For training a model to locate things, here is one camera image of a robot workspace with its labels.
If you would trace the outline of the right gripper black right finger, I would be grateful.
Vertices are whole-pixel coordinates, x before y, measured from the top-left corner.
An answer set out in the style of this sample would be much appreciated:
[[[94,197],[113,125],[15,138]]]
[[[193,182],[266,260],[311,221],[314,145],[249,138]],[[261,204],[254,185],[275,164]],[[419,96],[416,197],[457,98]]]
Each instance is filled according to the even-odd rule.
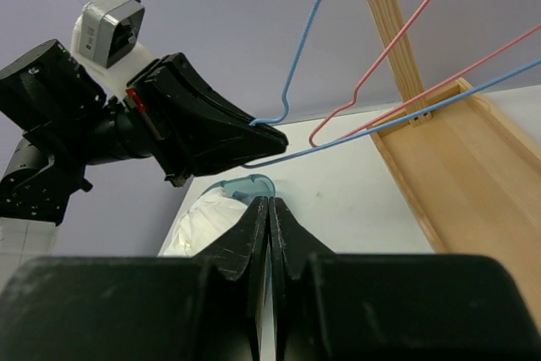
[[[537,360],[511,274],[470,254],[338,254],[269,202],[280,360]]]

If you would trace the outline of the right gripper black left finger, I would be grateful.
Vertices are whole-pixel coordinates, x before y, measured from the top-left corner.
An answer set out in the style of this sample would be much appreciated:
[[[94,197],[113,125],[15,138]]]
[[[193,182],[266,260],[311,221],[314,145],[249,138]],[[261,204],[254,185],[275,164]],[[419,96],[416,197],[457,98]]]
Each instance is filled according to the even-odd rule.
[[[268,205],[190,258],[26,262],[1,294],[2,359],[259,359]]]

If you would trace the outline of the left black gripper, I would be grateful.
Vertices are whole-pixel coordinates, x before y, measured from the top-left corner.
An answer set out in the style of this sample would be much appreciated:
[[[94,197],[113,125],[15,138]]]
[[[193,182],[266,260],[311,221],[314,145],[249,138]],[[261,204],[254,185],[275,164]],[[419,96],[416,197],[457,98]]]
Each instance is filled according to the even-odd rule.
[[[283,153],[286,135],[216,92],[181,52],[154,59],[127,82],[128,101],[150,134],[165,180],[181,187]]]

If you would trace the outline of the white garment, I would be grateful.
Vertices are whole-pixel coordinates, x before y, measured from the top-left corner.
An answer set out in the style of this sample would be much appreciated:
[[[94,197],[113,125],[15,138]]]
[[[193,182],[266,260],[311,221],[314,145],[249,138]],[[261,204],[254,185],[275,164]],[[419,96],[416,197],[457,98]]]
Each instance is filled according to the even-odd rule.
[[[202,194],[172,225],[160,256],[192,257],[215,242],[242,217],[248,206],[224,188]]]

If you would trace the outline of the pink wire hanger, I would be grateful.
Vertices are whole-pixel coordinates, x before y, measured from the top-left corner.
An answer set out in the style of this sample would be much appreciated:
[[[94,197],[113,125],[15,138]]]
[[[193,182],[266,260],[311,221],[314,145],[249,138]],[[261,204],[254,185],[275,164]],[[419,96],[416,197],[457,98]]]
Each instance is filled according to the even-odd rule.
[[[305,92],[321,102],[321,119],[308,133],[321,145],[339,136],[330,113],[398,101],[400,87],[434,87],[454,74],[475,85],[540,55],[540,0],[390,0],[409,29],[389,60],[412,63],[394,73],[366,0],[325,0],[306,43]]]

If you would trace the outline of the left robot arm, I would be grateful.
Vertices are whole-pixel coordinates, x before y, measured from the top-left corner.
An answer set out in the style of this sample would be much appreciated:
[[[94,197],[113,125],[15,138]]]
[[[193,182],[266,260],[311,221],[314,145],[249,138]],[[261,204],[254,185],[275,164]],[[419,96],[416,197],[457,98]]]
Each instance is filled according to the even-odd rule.
[[[283,132],[254,124],[182,53],[147,63],[125,90],[107,97],[54,39],[2,70],[2,112],[23,132],[1,180],[2,217],[61,223],[70,196],[91,190],[90,165],[152,157],[181,187],[287,148]]]

